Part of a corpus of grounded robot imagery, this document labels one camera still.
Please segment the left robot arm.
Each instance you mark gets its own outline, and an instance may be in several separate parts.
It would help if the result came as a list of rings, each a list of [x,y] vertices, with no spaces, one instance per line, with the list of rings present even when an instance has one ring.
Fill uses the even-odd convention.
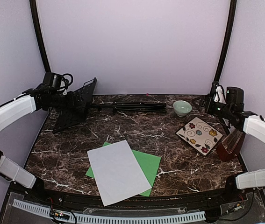
[[[71,74],[45,73],[43,82],[36,88],[26,90],[0,106],[0,132],[24,116],[53,108],[59,111],[53,133],[85,121],[97,79],[84,83],[75,91],[69,91],[72,83]],[[45,203],[49,199],[48,192],[42,188],[43,180],[7,158],[1,150],[0,174],[30,189],[31,197],[38,203]]]

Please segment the black music stand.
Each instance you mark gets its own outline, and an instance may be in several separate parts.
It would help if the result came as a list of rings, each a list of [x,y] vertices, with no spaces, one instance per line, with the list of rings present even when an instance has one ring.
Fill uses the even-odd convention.
[[[55,126],[52,130],[53,133],[58,133],[72,126],[76,126],[83,123],[87,119],[88,111],[90,108],[95,108],[98,111],[103,108],[110,108],[113,112],[116,111],[132,111],[132,112],[166,112],[166,103],[156,102],[127,102],[115,100],[111,103],[93,104],[93,92],[97,83],[97,79],[84,83],[84,85],[77,89],[83,93],[85,100],[85,110],[83,112],[72,112],[64,109],[66,100],[61,103],[61,106],[57,106],[60,110],[59,116],[56,120]]]

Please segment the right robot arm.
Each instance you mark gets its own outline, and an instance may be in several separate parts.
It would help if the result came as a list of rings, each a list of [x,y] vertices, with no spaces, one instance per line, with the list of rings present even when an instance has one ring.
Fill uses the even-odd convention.
[[[244,91],[238,87],[213,86],[207,95],[193,100],[196,106],[205,108],[205,113],[226,119],[229,125],[265,143],[265,118],[244,110]],[[245,172],[227,179],[228,187],[221,193],[223,201],[230,203],[239,195],[239,190],[265,188],[265,168]]]

